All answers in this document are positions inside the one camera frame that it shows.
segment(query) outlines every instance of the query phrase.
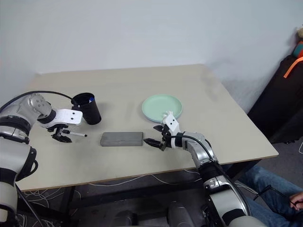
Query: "black cup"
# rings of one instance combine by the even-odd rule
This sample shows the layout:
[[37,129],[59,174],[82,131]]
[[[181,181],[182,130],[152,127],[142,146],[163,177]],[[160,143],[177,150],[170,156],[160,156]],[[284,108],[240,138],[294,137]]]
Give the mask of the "black cup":
[[101,116],[96,104],[95,96],[92,93],[81,93],[72,98],[74,105],[72,110],[79,110],[88,124],[98,124]]

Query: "person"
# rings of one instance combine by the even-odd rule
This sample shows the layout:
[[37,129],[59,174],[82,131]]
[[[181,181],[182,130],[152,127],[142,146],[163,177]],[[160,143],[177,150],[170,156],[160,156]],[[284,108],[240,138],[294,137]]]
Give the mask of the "person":
[[302,188],[259,166],[252,167],[239,181],[258,193],[271,185],[286,196],[273,190],[262,193],[270,210],[247,198],[252,216],[268,227],[303,227],[303,203],[292,204],[303,201]]

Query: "jeans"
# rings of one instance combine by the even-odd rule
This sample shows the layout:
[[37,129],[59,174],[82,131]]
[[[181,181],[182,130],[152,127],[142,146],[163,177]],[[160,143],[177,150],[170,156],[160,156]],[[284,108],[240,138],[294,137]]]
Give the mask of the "jeans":
[[285,198],[273,190],[263,193],[261,197],[271,210],[247,198],[252,216],[268,227],[303,227],[302,210],[296,211],[290,208],[288,200],[289,196],[303,192],[302,188],[259,166],[252,167],[239,181],[257,192],[261,192],[266,186],[271,185],[287,196]]

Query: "table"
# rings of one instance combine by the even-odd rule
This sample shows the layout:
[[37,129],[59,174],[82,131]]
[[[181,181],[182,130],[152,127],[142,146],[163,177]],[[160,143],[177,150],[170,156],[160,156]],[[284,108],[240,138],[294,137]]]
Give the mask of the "table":
[[[178,118],[182,131],[200,132],[212,144],[220,164],[235,163],[227,174],[236,178],[241,171],[259,160],[278,155],[265,136],[232,99],[214,74],[204,65],[92,70],[38,75],[27,90],[53,90],[74,96],[82,92],[95,95],[101,123],[70,127],[88,134],[70,135],[72,144],[59,143],[36,124],[30,132],[30,144],[37,149],[39,168],[18,182],[24,191],[66,187],[60,212],[33,204],[42,216],[70,222],[69,209],[104,202],[150,196],[201,187],[200,182],[119,192],[87,197],[71,202],[75,185],[108,181],[131,176],[176,171],[194,167],[191,155],[182,148],[164,152],[143,144],[142,147],[102,147],[106,131],[143,131],[145,138],[161,139],[141,110],[143,101],[154,94],[170,94],[183,104]],[[54,108],[70,108],[64,97],[43,95]],[[18,208],[26,210],[19,201]]]

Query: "beige table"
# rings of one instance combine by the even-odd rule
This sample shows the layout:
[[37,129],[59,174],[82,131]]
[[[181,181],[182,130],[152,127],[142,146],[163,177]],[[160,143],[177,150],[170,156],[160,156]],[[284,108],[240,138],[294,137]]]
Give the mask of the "beige table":
[[[53,90],[74,96],[95,95],[102,121],[70,127],[88,137],[70,136],[71,144],[53,140],[38,123],[30,132],[37,149],[39,168],[20,181],[22,190],[100,182],[194,167],[191,155],[181,148],[164,152],[142,147],[102,147],[106,131],[143,131],[145,138],[160,140],[142,111],[142,102],[154,94],[170,94],[183,104],[178,118],[182,131],[200,132],[212,144],[221,164],[274,157],[277,151],[204,65],[121,70],[48,73],[37,76],[28,90]],[[44,97],[55,108],[70,108],[57,95]]]

